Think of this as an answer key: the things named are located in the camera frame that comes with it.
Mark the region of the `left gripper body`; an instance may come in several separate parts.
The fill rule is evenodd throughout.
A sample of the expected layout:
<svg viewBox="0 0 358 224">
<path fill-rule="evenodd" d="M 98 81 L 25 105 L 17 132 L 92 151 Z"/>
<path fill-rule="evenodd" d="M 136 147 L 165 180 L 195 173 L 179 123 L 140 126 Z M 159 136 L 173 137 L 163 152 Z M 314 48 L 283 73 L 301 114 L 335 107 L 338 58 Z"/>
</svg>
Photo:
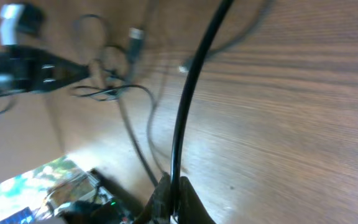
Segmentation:
<svg viewBox="0 0 358 224">
<path fill-rule="evenodd" d="M 0 52 L 0 93 L 44 93 L 55 89 L 52 54 L 29 46 Z"/>
</svg>

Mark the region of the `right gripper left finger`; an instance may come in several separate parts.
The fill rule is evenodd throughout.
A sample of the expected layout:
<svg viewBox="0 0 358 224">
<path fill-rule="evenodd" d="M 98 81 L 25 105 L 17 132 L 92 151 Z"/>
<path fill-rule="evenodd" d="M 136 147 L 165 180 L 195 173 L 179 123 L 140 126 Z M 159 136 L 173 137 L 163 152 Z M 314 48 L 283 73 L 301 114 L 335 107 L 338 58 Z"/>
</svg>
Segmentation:
<svg viewBox="0 0 358 224">
<path fill-rule="evenodd" d="M 170 176 L 164 172 L 153 194 L 133 224 L 170 224 Z"/>
</svg>

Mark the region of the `black USB cable thick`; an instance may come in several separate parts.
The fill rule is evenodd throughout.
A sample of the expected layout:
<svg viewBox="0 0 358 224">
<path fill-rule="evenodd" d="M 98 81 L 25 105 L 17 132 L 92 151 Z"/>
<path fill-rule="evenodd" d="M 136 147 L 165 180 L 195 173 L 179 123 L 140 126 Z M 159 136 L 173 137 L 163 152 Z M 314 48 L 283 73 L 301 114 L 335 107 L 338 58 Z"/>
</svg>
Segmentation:
<svg viewBox="0 0 358 224">
<path fill-rule="evenodd" d="M 209 26 L 200 41 L 197 51 L 195 52 L 193 63 L 188 71 L 181 94 L 172 142 L 172 160 L 170 169 L 170 214 L 172 215 L 177 212 L 180 203 L 181 155 L 191 101 L 207 53 L 209 52 L 213 40 L 232 4 L 233 0 L 222 0 L 214 13 Z"/>
</svg>

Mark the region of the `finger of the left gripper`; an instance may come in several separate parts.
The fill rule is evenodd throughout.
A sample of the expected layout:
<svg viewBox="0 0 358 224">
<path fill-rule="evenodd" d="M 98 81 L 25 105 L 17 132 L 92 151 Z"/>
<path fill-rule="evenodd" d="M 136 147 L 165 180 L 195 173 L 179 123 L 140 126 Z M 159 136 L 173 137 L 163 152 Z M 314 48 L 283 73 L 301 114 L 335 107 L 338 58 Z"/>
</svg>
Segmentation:
<svg viewBox="0 0 358 224">
<path fill-rule="evenodd" d="M 90 76 L 87 65 L 50 57 L 42 64 L 42 91 L 54 91 Z"/>
</svg>

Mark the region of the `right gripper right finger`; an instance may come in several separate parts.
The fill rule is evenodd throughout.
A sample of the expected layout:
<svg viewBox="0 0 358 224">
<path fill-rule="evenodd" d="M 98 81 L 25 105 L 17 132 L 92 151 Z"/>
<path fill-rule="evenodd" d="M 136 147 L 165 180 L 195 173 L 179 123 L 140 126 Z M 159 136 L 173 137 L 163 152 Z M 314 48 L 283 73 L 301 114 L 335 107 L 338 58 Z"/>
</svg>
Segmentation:
<svg viewBox="0 0 358 224">
<path fill-rule="evenodd" d="M 180 177 L 179 224 L 215 224 L 187 177 Z"/>
</svg>

